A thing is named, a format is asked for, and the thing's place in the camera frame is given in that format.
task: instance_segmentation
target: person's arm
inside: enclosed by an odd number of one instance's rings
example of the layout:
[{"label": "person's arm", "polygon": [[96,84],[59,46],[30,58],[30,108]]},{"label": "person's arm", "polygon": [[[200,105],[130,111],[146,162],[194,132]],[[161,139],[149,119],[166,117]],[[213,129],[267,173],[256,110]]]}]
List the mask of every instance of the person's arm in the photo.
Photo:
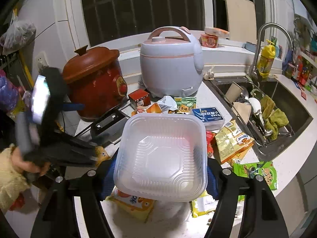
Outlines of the person's arm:
[{"label": "person's arm", "polygon": [[18,198],[19,193],[30,188],[23,172],[44,175],[50,164],[40,168],[32,162],[23,161],[19,148],[12,144],[0,154],[0,209],[5,214]]}]

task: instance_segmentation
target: sink basin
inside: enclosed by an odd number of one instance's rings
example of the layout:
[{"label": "sink basin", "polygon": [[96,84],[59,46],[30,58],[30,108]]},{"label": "sink basin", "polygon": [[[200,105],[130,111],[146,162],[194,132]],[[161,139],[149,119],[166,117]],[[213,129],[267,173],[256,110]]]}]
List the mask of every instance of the sink basin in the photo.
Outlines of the sink basin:
[{"label": "sink basin", "polygon": [[276,140],[264,137],[259,120],[254,115],[251,115],[248,123],[245,124],[232,111],[232,105],[226,100],[225,93],[233,82],[245,87],[251,97],[250,93],[255,86],[246,77],[221,77],[212,81],[204,81],[226,107],[232,118],[236,119],[242,131],[255,139],[253,150],[260,161],[271,161],[277,157],[306,129],[313,119],[292,93],[276,79],[268,78],[267,81],[261,82],[259,90],[273,99],[276,107],[286,114],[289,124],[280,128]]}]

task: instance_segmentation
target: red box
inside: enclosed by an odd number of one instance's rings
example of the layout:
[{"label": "red box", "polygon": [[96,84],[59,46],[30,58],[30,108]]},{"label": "red box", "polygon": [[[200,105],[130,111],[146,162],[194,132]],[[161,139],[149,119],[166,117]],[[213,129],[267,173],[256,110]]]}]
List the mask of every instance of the red box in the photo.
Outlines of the red box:
[{"label": "red box", "polygon": [[151,104],[150,94],[143,89],[137,89],[129,94],[131,106],[136,109],[138,106],[146,107]]}]

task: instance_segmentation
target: clear plastic box with blue label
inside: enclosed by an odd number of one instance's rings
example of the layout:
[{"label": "clear plastic box with blue label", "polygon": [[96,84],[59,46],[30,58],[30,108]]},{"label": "clear plastic box with blue label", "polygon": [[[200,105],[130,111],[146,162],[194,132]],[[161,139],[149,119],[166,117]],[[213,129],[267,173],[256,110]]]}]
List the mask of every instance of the clear plastic box with blue label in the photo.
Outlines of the clear plastic box with blue label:
[{"label": "clear plastic box with blue label", "polygon": [[216,107],[194,108],[190,114],[200,119],[207,131],[219,130],[224,124],[224,117]]}]

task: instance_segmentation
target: electrical outlet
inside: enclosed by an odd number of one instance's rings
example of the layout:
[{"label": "electrical outlet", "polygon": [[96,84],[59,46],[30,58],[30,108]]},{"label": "electrical outlet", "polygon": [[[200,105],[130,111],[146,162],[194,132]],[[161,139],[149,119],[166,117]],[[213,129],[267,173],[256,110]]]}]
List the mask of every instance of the electrical outlet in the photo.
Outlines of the electrical outlet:
[{"label": "electrical outlet", "polygon": [[46,53],[44,51],[39,52],[39,54],[35,57],[35,64],[40,71],[43,67],[47,67],[47,59],[46,59]]}]

